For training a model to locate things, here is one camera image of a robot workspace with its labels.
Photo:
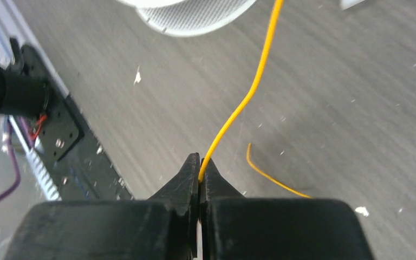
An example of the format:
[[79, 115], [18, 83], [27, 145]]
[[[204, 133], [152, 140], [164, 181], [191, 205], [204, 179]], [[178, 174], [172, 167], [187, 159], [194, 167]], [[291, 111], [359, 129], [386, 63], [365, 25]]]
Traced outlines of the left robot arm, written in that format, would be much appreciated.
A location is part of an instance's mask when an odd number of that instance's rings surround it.
[[0, 67], [0, 115], [35, 118], [52, 100], [53, 90], [45, 82]]

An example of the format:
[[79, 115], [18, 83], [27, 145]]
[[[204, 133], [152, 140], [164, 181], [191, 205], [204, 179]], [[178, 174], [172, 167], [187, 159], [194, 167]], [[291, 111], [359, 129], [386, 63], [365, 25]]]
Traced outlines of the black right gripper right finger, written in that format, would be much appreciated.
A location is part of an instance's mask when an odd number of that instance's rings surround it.
[[207, 162], [200, 191], [204, 259], [372, 259], [352, 209], [335, 199], [247, 198]]

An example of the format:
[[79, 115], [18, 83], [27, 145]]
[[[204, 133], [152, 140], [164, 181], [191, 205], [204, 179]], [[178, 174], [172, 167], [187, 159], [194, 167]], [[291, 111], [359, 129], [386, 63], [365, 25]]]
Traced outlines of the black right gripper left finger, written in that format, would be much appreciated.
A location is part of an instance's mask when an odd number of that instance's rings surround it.
[[6, 259], [194, 259], [200, 156], [146, 200], [50, 201], [32, 207]]

